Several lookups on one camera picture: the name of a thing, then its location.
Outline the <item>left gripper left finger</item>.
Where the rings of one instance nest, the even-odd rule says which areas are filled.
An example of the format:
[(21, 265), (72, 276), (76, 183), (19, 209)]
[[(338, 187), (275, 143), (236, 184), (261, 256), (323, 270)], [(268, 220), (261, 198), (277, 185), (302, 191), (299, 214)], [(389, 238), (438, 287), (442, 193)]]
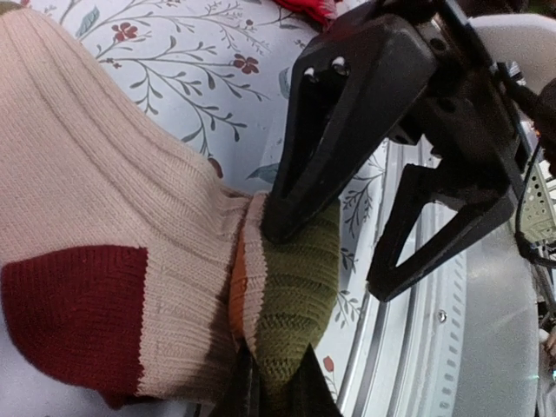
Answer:
[(271, 416), (261, 358), (242, 342), (228, 389), (228, 416)]

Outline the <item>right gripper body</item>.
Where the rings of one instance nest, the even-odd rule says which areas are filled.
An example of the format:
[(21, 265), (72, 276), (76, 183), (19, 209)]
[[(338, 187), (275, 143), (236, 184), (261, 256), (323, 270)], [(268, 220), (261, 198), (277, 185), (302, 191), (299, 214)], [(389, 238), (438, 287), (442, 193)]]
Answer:
[(488, 52), (456, 1), (385, 1), (381, 11), (409, 21), (437, 60), (410, 115), (440, 153), (440, 166), (484, 198), (518, 200), (528, 147), (506, 92), (504, 59)]

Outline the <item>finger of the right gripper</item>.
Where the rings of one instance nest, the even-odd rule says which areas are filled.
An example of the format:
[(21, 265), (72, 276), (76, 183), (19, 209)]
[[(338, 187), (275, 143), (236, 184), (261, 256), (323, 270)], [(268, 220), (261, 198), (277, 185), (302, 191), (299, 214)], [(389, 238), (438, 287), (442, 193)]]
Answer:
[(326, 209), (422, 96), (437, 60), (404, 18), (349, 12), (291, 72), (281, 162), (261, 225), (284, 243)]
[[(436, 202), (455, 216), (398, 263), (421, 211)], [(499, 169), (450, 162), (434, 169), (408, 164), (367, 273), (369, 293), (379, 301), (391, 301), (509, 220), (515, 207), (510, 178)]]

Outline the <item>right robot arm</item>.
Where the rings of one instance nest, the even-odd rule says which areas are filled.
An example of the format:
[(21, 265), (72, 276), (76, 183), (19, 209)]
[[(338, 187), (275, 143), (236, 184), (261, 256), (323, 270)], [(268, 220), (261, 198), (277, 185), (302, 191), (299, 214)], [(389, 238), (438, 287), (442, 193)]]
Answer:
[(555, 22), (467, 17), (455, 1), (376, 1), (312, 39), (291, 72), (284, 149), (262, 233), (297, 235), (381, 142), (426, 138), (408, 165), (367, 282), (390, 301), (506, 222), (525, 191), (520, 116), (555, 138)]

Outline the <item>striped beige knit sock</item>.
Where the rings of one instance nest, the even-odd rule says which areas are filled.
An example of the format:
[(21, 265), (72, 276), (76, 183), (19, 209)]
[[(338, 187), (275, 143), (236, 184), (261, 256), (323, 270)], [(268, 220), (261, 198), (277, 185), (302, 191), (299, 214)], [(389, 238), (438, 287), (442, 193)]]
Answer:
[(275, 245), (267, 200), (227, 188), (59, 24), (2, 3), (1, 303), (41, 373), (116, 409), (187, 400), (228, 416), (246, 342), (286, 416), (334, 309), (340, 208)]

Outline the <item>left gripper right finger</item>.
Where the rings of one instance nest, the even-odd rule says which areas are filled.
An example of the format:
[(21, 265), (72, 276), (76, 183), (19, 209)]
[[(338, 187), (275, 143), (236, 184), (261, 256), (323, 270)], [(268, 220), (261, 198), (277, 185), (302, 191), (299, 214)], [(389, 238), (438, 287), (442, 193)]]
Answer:
[(311, 345), (288, 383), (286, 416), (341, 417)]

